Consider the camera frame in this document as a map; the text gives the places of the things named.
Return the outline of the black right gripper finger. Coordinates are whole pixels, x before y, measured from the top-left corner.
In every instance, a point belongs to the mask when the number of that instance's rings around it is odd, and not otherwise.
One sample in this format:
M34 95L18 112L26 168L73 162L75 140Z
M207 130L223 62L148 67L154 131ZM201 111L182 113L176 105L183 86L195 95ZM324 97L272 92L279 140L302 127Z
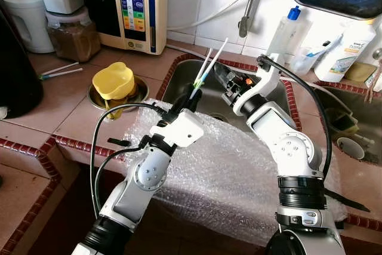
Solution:
M235 73L230 69L230 67L222 64L221 62L216 62L213 67L213 74L217 81L224 86L229 88L229 83L235 77Z

